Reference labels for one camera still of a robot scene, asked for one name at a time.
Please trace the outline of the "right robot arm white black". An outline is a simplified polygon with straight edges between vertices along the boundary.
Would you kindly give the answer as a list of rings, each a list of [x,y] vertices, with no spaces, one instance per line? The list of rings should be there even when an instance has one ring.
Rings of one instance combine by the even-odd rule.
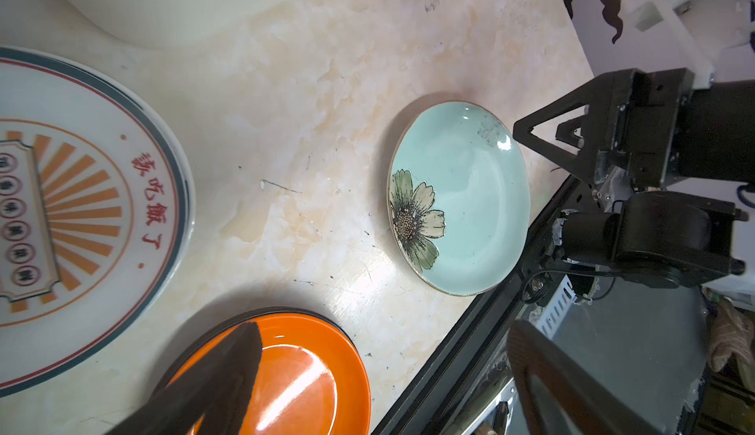
[[[655,289],[693,288],[746,265],[731,256],[747,213],[672,191],[684,179],[754,186],[754,84],[705,89],[685,68],[597,76],[514,126],[514,139],[593,189],[621,173],[628,192],[602,212],[554,222],[554,257]]]

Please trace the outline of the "mint green flower plate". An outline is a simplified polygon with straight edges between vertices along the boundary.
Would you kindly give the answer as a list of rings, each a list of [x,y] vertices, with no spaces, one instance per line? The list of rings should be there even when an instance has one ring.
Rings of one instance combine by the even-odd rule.
[[[387,207],[404,259],[426,284],[471,297],[501,283],[531,214],[525,159],[506,126],[461,101],[420,112],[389,167]]]

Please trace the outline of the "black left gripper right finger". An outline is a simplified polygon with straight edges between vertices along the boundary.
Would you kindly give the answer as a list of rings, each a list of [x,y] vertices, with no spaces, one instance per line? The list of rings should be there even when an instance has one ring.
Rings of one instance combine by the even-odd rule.
[[[509,329],[507,356],[531,434],[657,434],[580,365],[523,320]]]

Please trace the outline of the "white plate orange sunburst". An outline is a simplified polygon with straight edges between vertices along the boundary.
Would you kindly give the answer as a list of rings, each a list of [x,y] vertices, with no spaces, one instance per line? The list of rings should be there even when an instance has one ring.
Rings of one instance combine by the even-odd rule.
[[[94,69],[1,51],[1,393],[127,330],[195,224],[187,157],[159,114]]]

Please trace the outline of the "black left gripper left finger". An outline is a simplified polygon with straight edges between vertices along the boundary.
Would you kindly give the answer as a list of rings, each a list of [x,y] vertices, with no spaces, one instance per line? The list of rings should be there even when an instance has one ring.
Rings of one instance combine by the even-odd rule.
[[[249,409],[263,341],[255,323],[244,323],[111,434],[238,434]]]

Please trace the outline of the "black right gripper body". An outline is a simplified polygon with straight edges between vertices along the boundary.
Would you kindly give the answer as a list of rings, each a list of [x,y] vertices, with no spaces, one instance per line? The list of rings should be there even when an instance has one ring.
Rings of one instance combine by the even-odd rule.
[[[635,189],[666,188],[680,180],[674,138],[693,92],[687,68],[656,72],[625,69],[595,78],[598,144],[593,183],[612,169],[625,171]]]

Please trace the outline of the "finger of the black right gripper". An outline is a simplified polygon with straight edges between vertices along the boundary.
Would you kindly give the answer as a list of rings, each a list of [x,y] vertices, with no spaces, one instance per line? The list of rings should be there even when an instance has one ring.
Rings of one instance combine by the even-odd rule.
[[[515,122],[513,138],[585,183],[594,183],[602,102],[587,84]]]

